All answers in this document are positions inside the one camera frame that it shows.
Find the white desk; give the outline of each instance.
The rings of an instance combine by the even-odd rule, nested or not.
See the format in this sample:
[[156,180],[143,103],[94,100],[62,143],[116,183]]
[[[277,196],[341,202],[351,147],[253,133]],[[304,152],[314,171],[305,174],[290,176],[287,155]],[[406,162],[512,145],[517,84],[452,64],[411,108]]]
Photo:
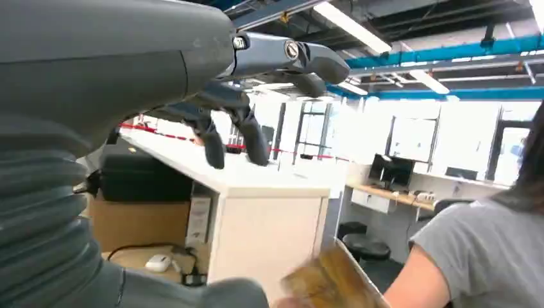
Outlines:
[[212,209],[208,281],[255,279],[270,302],[284,296],[280,279],[316,253],[323,239],[329,188],[259,167],[244,155],[210,167],[204,148],[137,130],[129,143],[217,192]]

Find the robotic arm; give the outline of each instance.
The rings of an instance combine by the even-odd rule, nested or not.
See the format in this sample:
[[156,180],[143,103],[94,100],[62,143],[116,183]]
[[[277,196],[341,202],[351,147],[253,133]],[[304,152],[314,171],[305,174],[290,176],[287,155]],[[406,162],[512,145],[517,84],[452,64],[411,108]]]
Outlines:
[[[268,306],[248,280],[187,289],[103,261],[72,192],[75,159],[127,115],[278,68],[243,65],[236,37],[219,10],[181,1],[0,1],[1,307]],[[297,63],[284,73],[312,71]]]
[[228,86],[224,81],[271,73],[294,83],[303,95],[318,97],[326,93],[326,81],[344,81],[349,75],[349,67],[337,53],[317,44],[260,33],[240,33],[233,42],[235,61],[219,80],[208,83],[200,93],[187,100],[189,104],[171,104],[147,114],[189,125],[204,141],[208,163],[222,169],[224,146],[209,110],[225,111],[244,136],[250,160],[265,166],[268,163],[267,144],[249,108],[249,97],[240,88]]

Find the computer mouse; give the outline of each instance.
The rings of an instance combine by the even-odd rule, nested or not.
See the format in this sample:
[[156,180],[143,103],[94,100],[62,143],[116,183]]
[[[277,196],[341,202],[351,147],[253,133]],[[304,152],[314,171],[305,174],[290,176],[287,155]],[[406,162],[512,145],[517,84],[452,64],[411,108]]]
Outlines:
[[146,269],[156,273],[163,273],[172,263],[172,258],[168,255],[154,255],[146,263]]

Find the blue pipe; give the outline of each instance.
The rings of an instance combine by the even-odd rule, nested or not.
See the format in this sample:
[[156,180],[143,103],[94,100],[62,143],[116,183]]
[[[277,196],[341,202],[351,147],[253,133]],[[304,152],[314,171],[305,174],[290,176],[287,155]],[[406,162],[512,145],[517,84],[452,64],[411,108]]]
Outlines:
[[437,94],[431,90],[385,91],[369,93],[379,99],[436,99],[446,100],[447,96],[457,96],[461,100],[509,101],[544,99],[544,87],[491,88],[452,90],[449,94]]
[[510,55],[524,51],[544,49],[544,35],[518,37],[508,40],[498,40],[491,48],[483,48],[480,43],[459,46],[426,49],[406,53],[395,53],[384,56],[362,57],[346,60],[352,69],[399,65],[404,62],[431,62],[444,61],[455,58],[469,58],[473,56]]

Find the wooden desktop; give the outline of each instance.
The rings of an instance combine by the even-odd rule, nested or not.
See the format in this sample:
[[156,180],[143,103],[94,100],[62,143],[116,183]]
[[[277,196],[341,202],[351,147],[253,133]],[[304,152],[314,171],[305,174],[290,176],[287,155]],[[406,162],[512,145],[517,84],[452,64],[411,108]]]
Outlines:
[[397,196],[393,194],[392,191],[380,189],[377,187],[372,187],[370,185],[347,183],[346,186],[351,187],[358,191],[364,191],[373,196],[378,196],[378,197],[386,198],[392,201],[396,201],[398,203],[410,205],[413,207],[419,207],[425,210],[434,210],[434,205],[433,205],[434,202],[417,200],[415,196],[409,196],[407,194],[399,194]]

